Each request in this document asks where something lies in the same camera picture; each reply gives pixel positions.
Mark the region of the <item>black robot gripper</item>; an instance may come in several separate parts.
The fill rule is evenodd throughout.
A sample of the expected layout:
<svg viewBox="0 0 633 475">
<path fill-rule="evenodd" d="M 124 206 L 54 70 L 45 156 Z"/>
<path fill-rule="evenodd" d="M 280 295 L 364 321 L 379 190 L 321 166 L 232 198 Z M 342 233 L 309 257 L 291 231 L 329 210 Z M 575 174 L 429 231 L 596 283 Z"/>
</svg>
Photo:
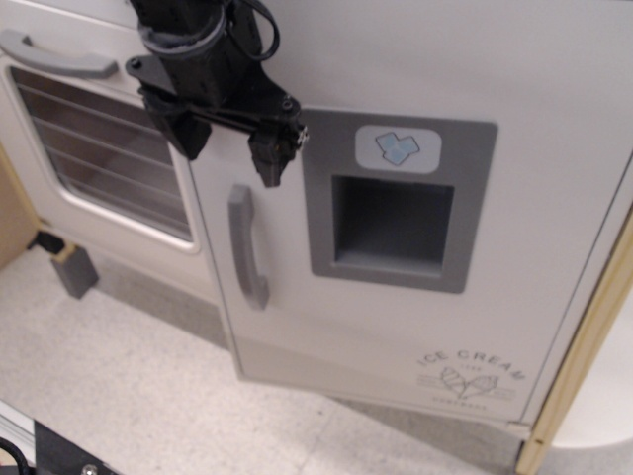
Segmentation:
<svg viewBox="0 0 633 475">
<path fill-rule="evenodd" d="M 263 71 L 280 45 L 263 45 L 255 18 L 276 23 L 260 1 L 135 1 L 146 56 L 128 60 L 155 127 L 188 160 L 205 147 L 212 124 L 251 134 L 263 185 L 275 188 L 307 138 L 301 106 Z"/>
</svg>

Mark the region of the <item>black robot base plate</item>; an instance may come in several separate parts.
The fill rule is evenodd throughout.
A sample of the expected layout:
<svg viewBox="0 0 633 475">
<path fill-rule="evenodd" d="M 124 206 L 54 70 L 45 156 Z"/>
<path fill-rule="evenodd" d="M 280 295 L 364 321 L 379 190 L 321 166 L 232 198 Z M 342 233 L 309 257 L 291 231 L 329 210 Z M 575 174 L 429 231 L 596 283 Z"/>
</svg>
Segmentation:
<svg viewBox="0 0 633 475">
<path fill-rule="evenodd" d="M 120 474 L 108 463 L 40 422 L 35 422 L 35 449 L 37 474 Z"/>
</svg>

